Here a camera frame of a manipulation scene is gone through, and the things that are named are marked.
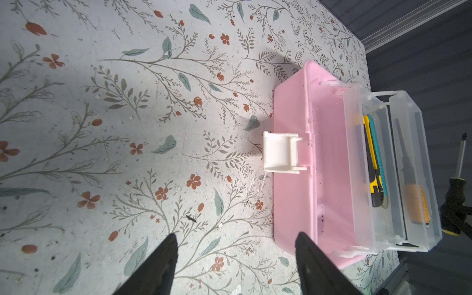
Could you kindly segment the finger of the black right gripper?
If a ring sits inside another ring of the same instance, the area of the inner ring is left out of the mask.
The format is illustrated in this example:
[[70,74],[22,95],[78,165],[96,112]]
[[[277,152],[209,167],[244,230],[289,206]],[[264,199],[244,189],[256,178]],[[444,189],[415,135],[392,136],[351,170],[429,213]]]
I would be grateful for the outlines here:
[[471,207],[453,207],[444,204],[440,208],[442,231],[452,236],[460,236],[463,234],[469,239],[472,239],[472,226],[467,223],[467,216],[469,216],[471,212]]

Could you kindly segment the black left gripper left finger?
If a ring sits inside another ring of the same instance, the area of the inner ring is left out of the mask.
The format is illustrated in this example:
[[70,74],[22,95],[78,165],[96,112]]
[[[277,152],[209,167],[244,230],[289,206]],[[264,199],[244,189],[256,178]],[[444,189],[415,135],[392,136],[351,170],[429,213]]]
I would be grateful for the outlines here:
[[114,295],[169,295],[178,260],[177,236],[169,234]]

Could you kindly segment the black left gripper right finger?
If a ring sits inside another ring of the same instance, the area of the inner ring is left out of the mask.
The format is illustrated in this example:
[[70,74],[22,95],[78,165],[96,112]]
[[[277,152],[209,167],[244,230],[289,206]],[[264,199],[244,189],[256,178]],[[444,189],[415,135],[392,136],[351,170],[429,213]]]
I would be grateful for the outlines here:
[[296,263],[304,295],[359,295],[334,263],[304,232],[296,238]]

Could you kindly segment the black yellow screwdriver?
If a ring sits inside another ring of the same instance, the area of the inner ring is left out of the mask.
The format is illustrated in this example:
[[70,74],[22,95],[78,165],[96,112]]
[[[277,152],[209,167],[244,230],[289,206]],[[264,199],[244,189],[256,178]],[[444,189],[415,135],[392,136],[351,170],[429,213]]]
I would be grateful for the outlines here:
[[444,204],[453,207],[465,207],[464,187],[466,181],[461,177],[465,147],[467,143],[467,134],[462,135],[460,149],[458,154],[457,168],[455,176],[449,179],[449,189],[445,196]]

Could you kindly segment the yellow handled small screwdriver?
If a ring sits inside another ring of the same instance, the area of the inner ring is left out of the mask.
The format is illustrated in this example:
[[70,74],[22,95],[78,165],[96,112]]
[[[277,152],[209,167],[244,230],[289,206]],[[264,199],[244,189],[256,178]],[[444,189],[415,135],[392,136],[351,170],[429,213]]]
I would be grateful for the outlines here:
[[403,195],[406,199],[406,209],[409,219],[415,224],[430,224],[430,214],[427,201],[421,185],[418,184],[414,167],[409,158],[404,142],[404,136],[401,132],[401,126],[398,119],[395,119],[395,125],[399,135],[399,144],[402,153],[402,172],[404,178]]

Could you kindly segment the black yellow utility knife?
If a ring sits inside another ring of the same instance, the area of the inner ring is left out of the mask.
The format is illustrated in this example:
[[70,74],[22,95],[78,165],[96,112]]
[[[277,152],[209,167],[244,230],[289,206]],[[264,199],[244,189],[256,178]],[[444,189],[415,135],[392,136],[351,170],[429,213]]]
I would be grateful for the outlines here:
[[369,188],[371,193],[372,206],[374,208],[381,207],[384,204],[384,188],[382,184],[381,168],[378,162],[371,120],[368,115],[363,116],[363,124],[365,129],[366,153],[368,160],[369,172]]

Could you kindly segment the pink plastic tool box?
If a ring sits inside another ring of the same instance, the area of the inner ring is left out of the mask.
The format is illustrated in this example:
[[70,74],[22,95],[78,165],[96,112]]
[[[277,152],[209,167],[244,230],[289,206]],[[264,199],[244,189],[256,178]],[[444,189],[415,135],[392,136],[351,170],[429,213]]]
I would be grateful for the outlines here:
[[[376,126],[387,208],[372,206],[364,115]],[[424,191],[428,226],[408,216],[395,119]],[[384,250],[428,252],[442,239],[422,112],[403,90],[370,92],[307,61],[275,89],[263,167],[274,179],[275,243],[288,253],[304,232],[343,269]]]

